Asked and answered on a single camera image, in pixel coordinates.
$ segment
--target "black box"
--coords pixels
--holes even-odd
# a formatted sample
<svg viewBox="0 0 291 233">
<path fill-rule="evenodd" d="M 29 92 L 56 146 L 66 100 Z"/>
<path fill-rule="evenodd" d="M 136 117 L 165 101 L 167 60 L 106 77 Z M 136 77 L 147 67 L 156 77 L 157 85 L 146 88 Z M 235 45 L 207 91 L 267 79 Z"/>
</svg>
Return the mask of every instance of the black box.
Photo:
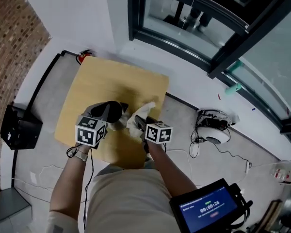
<svg viewBox="0 0 291 233">
<path fill-rule="evenodd" d="M 34 149 L 42 124 L 30 112 L 8 105 L 0 135 L 11 150 Z"/>
</svg>

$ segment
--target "red fire extinguisher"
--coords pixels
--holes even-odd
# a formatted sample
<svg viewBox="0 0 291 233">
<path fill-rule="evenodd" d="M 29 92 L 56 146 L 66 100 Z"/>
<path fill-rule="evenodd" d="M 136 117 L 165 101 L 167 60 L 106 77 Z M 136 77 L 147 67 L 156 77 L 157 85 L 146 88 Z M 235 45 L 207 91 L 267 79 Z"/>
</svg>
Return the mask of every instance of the red fire extinguisher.
<svg viewBox="0 0 291 233">
<path fill-rule="evenodd" d="M 76 56 L 76 61 L 81 65 L 81 63 L 83 62 L 83 60 L 85 59 L 86 56 L 92 56 L 93 53 L 90 52 L 90 50 L 84 50 L 82 52 L 80 52 L 77 56 Z"/>
</svg>

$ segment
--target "gray floor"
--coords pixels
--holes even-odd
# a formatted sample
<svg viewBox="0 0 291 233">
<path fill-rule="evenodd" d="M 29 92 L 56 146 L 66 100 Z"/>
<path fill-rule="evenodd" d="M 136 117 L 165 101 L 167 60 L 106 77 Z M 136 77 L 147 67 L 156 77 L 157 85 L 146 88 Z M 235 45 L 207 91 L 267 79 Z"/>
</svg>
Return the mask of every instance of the gray floor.
<svg viewBox="0 0 291 233">
<path fill-rule="evenodd" d="M 61 107 L 78 68 L 74 57 L 67 54 L 56 63 L 34 103 L 33 110 L 44 123 L 36 148 L 18 152 L 16 178 L 19 180 L 16 180 L 16 187 L 32 205 L 33 222 L 29 229 L 33 233 L 45 232 L 51 191 L 67 160 L 65 151 L 68 146 L 56 141 L 54 132 Z M 195 119 L 196 112 L 193 109 L 169 97 L 165 98 L 161 120 L 174 127 L 173 140 L 167 145 L 167 150 L 185 150 L 188 153 Z M 231 140 L 219 146 L 219 149 L 238 154 L 250 160 L 253 166 L 276 161 L 264 150 L 234 132 L 231 132 Z M 253 201 L 251 216 L 246 225 L 258 222 L 270 201 L 282 194 L 283 185 L 278 184 L 270 176 L 273 165 L 254 167 L 246 176 L 244 160 L 232 158 L 228 153 L 219 153 L 214 145 L 208 142 L 201 143 L 199 150 L 200 155 L 195 159 L 189 157 L 193 182 L 195 185 L 205 186 L 225 178 L 227 182 L 239 183 L 244 197 Z M 168 155 L 183 172 L 191 176 L 185 152 L 171 151 Z M 103 161 L 94 160 L 95 174 L 106 165 L 107 163 Z M 91 166 L 87 165 L 83 187 L 88 182 L 90 174 Z M 83 232 L 83 206 L 84 203 L 81 204 L 79 215 L 80 232 Z"/>
</svg>

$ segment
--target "blue screen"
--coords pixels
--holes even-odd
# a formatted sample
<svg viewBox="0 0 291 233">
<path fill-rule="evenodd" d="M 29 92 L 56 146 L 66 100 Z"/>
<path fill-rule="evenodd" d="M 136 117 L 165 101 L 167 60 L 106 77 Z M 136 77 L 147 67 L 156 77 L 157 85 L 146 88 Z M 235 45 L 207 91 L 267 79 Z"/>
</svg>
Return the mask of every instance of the blue screen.
<svg viewBox="0 0 291 233">
<path fill-rule="evenodd" d="M 236 203 L 225 187 L 180 205 L 180 210 L 191 233 L 213 224 L 236 208 Z"/>
</svg>

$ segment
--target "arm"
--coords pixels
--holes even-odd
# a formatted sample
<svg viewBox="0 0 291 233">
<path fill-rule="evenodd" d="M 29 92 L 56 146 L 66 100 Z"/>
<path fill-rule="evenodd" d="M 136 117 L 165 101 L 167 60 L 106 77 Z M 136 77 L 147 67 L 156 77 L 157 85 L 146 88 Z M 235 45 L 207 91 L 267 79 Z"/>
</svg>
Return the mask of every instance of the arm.
<svg viewBox="0 0 291 233">
<path fill-rule="evenodd" d="M 173 163 L 160 145 L 147 141 L 149 153 L 172 197 L 196 190 L 194 183 Z"/>
<path fill-rule="evenodd" d="M 79 151 L 87 154 L 89 146 L 81 145 Z M 78 220 L 85 165 L 78 157 L 67 160 L 50 199 L 50 212 L 60 212 Z"/>
</svg>

